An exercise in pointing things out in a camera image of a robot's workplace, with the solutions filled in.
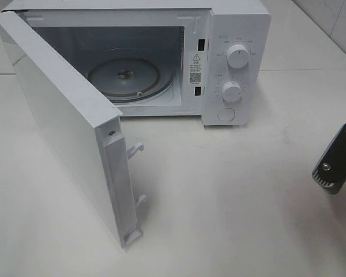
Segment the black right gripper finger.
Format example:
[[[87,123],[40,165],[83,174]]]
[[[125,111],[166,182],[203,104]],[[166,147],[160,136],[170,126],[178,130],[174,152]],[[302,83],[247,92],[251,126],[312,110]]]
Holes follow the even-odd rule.
[[[346,123],[329,143],[312,171],[313,180],[327,193],[337,194],[346,182]]]

